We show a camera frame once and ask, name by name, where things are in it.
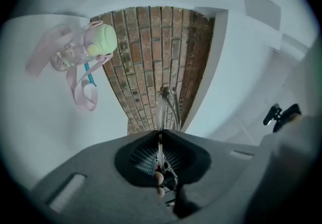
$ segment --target brick wall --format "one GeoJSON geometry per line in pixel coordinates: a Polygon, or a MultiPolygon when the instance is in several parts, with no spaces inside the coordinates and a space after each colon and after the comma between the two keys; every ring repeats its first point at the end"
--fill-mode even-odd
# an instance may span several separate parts
{"type": "MultiPolygon", "coordinates": [[[[137,7],[91,19],[97,20],[117,34],[118,47],[104,69],[129,118],[128,133],[156,129],[161,86],[177,89],[183,125],[203,77],[214,19],[186,9],[137,7]]],[[[165,127],[173,124],[168,108],[165,127]]]]}

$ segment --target clear plastic bottle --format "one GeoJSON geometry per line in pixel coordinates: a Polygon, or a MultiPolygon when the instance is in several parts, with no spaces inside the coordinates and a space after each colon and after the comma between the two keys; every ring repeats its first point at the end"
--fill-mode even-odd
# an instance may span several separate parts
{"type": "Polygon", "coordinates": [[[82,28],[75,32],[73,40],[57,52],[50,62],[57,71],[67,71],[99,55],[110,54],[116,47],[117,37],[112,26],[101,24],[91,29],[82,28]]]}

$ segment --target pink lanyard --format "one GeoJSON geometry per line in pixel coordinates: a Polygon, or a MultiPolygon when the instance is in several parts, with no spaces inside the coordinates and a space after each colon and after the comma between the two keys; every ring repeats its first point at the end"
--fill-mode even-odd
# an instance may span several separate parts
{"type": "MultiPolygon", "coordinates": [[[[92,22],[86,29],[95,28],[103,24],[103,21],[92,22]]],[[[27,66],[26,72],[37,77],[46,64],[58,51],[73,40],[76,32],[72,32],[67,25],[58,25],[47,30],[41,37],[39,43],[34,49],[27,66]]],[[[76,104],[85,110],[93,111],[98,102],[98,91],[95,85],[91,84],[85,77],[95,70],[99,69],[104,63],[110,60],[113,54],[106,56],[97,56],[97,63],[92,66],[77,82],[77,66],[71,67],[67,72],[67,82],[70,85],[76,104]]]]}

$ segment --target red brick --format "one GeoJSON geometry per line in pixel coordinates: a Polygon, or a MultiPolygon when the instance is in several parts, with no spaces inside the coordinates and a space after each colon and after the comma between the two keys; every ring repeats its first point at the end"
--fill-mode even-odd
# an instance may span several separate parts
{"type": "Polygon", "coordinates": [[[139,110],[140,117],[145,117],[145,112],[144,110],[139,110]]]}
{"type": "Polygon", "coordinates": [[[115,93],[119,93],[120,91],[122,91],[116,77],[111,77],[109,80],[110,80],[111,86],[113,88],[113,91],[115,93]]]}
{"type": "Polygon", "coordinates": [[[119,51],[121,54],[125,72],[127,74],[134,73],[132,63],[131,63],[130,51],[128,48],[129,45],[126,38],[126,33],[123,30],[123,31],[118,31],[116,34],[118,37],[119,51]]]}
{"type": "Polygon", "coordinates": [[[136,89],[137,85],[136,85],[136,78],[134,74],[131,74],[129,76],[127,76],[127,80],[129,82],[129,86],[131,89],[136,89]]]}
{"type": "Polygon", "coordinates": [[[115,31],[124,30],[123,11],[113,11],[113,21],[115,31]]]}
{"type": "Polygon", "coordinates": [[[182,82],[177,82],[177,96],[178,98],[180,97],[180,93],[181,93],[181,88],[182,88],[182,82]]]}
{"type": "Polygon", "coordinates": [[[152,41],[152,55],[153,55],[153,60],[162,60],[160,41],[152,41]]]}
{"type": "Polygon", "coordinates": [[[148,99],[146,94],[141,95],[141,99],[142,99],[142,104],[143,105],[149,104],[149,99],[148,99]]]}
{"type": "Polygon", "coordinates": [[[125,98],[126,101],[127,101],[127,105],[131,108],[131,107],[135,107],[135,104],[134,104],[134,101],[133,101],[133,98],[132,97],[128,97],[128,98],[125,98]]]}
{"type": "Polygon", "coordinates": [[[135,119],[131,119],[131,122],[135,128],[139,128],[139,125],[137,124],[135,119]]]}
{"type": "Polygon", "coordinates": [[[179,58],[180,40],[172,40],[172,59],[179,58]]]}
{"type": "Polygon", "coordinates": [[[123,94],[124,94],[125,97],[131,97],[132,96],[131,91],[130,91],[130,89],[128,87],[123,88],[122,90],[123,90],[123,94]]]}
{"type": "Polygon", "coordinates": [[[190,27],[190,21],[191,21],[191,11],[188,9],[183,9],[182,27],[190,27]]]}
{"type": "Polygon", "coordinates": [[[133,95],[133,99],[134,99],[134,103],[136,105],[136,108],[138,110],[142,110],[143,105],[142,105],[142,102],[141,102],[141,96],[139,94],[139,91],[137,89],[132,90],[132,95],[133,95]]]}
{"type": "Polygon", "coordinates": [[[141,120],[139,112],[137,111],[137,109],[135,107],[132,107],[131,111],[132,111],[132,114],[133,114],[134,118],[136,119],[136,121],[141,120]]]}
{"type": "Polygon", "coordinates": [[[170,71],[169,69],[163,70],[163,84],[168,84],[170,82],[170,71]]]}
{"type": "Polygon", "coordinates": [[[198,72],[198,76],[197,76],[197,80],[201,81],[202,78],[203,78],[203,74],[205,72],[204,68],[205,66],[202,66],[203,69],[200,69],[199,72],[198,72]]]}
{"type": "Polygon", "coordinates": [[[160,39],[160,7],[150,8],[152,39],[160,39]]]}
{"type": "Polygon", "coordinates": [[[135,65],[135,74],[137,78],[137,85],[139,87],[139,91],[141,94],[146,94],[146,88],[145,88],[145,80],[144,80],[144,72],[142,65],[135,65]]]}
{"type": "Polygon", "coordinates": [[[136,28],[135,8],[127,8],[125,10],[126,25],[129,28],[136,28]]]}
{"type": "Polygon", "coordinates": [[[116,72],[117,78],[119,80],[119,83],[121,85],[121,88],[128,87],[124,69],[121,67],[118,67],[115,69],[115,72],[116,72]]]}
{"type": "Polygon", "coordinates": [[[194,86],[194,82],[193,81],[190,81],[189,82],[189,86],[188,86],[188,89],[187,89],[187,94],[186,94],[186,99],[188,98],[191,98],[193,96],[193,86],[194,86]]]}
{"type": "Polygon", "coordinates": [[[149,29],[141,29],[141,47],[142,47],[144,70],[152,70],[149,29]]]}
{"type": "Polygon", "coordinates": [[[185,68],[184,67],[180,67],[179,68],[179,72],[178,72],[177,82],[182,82],[183,81],[184,74],[185,74],[185,68]]]}
{"type": "Polygon", "coordinates": [[[162,62],[154,63],[154,79],[155,79],[155,90],[159,92],[162,86],[162,62]]]}
{"type": "Polygon", "coordinates": [[[171,51],[171,30],[162,28],[163,39],[163,69],[170,67],[170,51],[171,51]]]}
{"type": "Polygon", "coordinates": [[[148,122],[147,122],[146,117],[142,117],[142,122],[143,122],[144,127],[145,127],[146,129],[149,129],[149,124],[148,124],[148,122]]]}
{"type": "Polygon", "coordinates": [[[188,58],[187,65],[186,65],[186,70],[191,70],[192,69],[192,64],[193,64],[193,58],[188,58]]]}
{"type": "Polygon", "coordinates": [[[189,48],[188,48],[188,57],[193,57],[195,54],[196,42],[190,41],[189,48]]]}
{"type": "Polygon", "coordinates": [[[155,107],[155,90],[154,87],[148,87],[147,93],[150,101],[150,106],[155,107]]]}
{"type": "Polygon", "coordinates": [[[134,41],[138,41],[139,36],[137,33],[135,8],[126,9],[125,16],[126,16],[127,33],[129,35],[130,43],[134,41]]]}
{"type": "Polygon", "coordinates": [[[113,52],[112,63],[113,63],[114,67],[122,65],[120,53],[118,52],[117,49],[114,50],[114,52],[113,52]]]}
{"type": "Polygon", "coordinates": [[[195,11],[192,11],[192,23],[191,27],[200,28],[201,14],[195,11]]]}
{"type": "Polygon", "coordinates": [[[170,88],[175,88],[176,87],[178,66],[179,66],[179,61],[177,59],[172,60],[170,88]]]}
{"type": "Polygon", "coordinates": [[[147,8],[146,7],[138,7],[137,10],[137,16],[139,19],[139,26],[140,28],[146,28],[149,27],[149,19],[147,15],[147,8]]]}
{"type": "Polygon", "coordinates": [[[182,39],[188,40],[189,37],[190,37],[190,29],[189,28],[182,29],[182,39]]]}
{"type": "Polygon", "coordinates": [[[104,24],[112,25],[112,16],[111,16],[111,13],[103,14],[101,16],[101,19],[104,22],[104,24]]]}
{"type": "Polygon", "coordinates": [[[129,35],[130,42],[137,42],[139,40],[137,29],[129,29],[127,33],[129,35]]]}
{"type": "Polygon", "coordinates": [[[144,111],[145,111],[145,115],[146,115],[146,118],[147,118],[147,119],[152,118],[149,105],[145,105],[145,106],[144,106],[144,111]]]}
{"type": "Polygon", "coordinates": [[[125,112],[130,112],[131,110],[130,110],[129,106],[127,105],[127,102],[126,102],[126,99],[125,99],[123,93],[119,92],[119,93],[116,93],[115,95],[119,99],[119,102],[120,102],[123,110],[125,112]]]}
{"type": "Polygon", "coordinates": [[[182,39],[181,39],[181,49],[180,49],[180,66],[186,65],[188,41],[189,41],[189,29],[183,29],[182,39]]]}
{"type": "Polygon", "coordinates": [[[112,66],[112,62],[109,60],[104,64],[104,69],[105,69],[105,73],[108,77],[114,77],[114,70],[113,70],[113,66],[112,66]]]}
{"type": "Polygon", "coordinates": [[[147,86],[153,86],[153,72],[145,72],[145,81],[147,86]]]}
{"type": "Polygon", "coordinates": [[[127,115],[127,117],[128,117],[129,119],[134,118],[134,116],[133,116],[132,112],[126,112],[126,115],[127,115]]]}
{"type": "Polygon", "coordinates": [[[173,8],[172,37],[181,38],[182,9],[173,8]]]}
{"type": "Polygon", "coordinates": [[[140,45],[138,42],[131,43],[131,55],[133,63],[141,63],[140,45]]]}
{"type": "Polygon", "coordinates": [[[162,26],[171,26],[172,23],[172,8],[162,7],[162,26]]]}
{"type": "Polygon", "coordinates": [[[128,121],[127,121],[127,126],[133,131],[133,130],[135,130],[135,128],[134,128],[134,126],[132,125],[132,122],[128,119],[128,121]]]}
{"type": "Polygon", "coordinates": [[[197,35],[198,35],[198,28],[196,27],[190,27],[189,30],[189,38],[196,40],[197,39],[197,35]]]}
{"type": "Polygon", "coordinates": [[[184,87],[183,86],[183,83],[182,83],[182,88],[181,88],[181,93],[180,93],[180,99],[179,99],[179,105],[182,105],[184,100],[185,100],[185,96],[186,96],[186,93],[187,93],[187,88],[188,87],[184,87]]]}
{"type": "Polygon", "coordinates": [[[198,76],[199,69],[192,69],[190,72],[190,80],[195,81],[198,76]]]}
{"type": "Polygon", "coordinates": [[[156,107],[151,108],[151,114],[152,115],[156,114],[156,107]]]}
{"type": "Polygon", "coordinates": [[[190,72],[191,70],[186,69],[185,71],[185,77],[183,78],[183,87],[188,87],[189,84],[189,79],[190,79],[190,72]]]}

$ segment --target mesh grille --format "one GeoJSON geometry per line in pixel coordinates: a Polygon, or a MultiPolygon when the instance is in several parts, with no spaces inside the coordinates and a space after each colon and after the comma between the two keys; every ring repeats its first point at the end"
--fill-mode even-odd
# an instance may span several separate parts
{"type": "MultiPolygon", "coordinates": [[[[153,176],[157,152],[158,149],[156,148],[140,146],[131,154],[130,158],[137,169],[153,176]]],[[[169,148],[164,150],[164,154],[175,172],[184,169],[190,164],[190,161],[186,159],[182,152],[169,148]]]]}

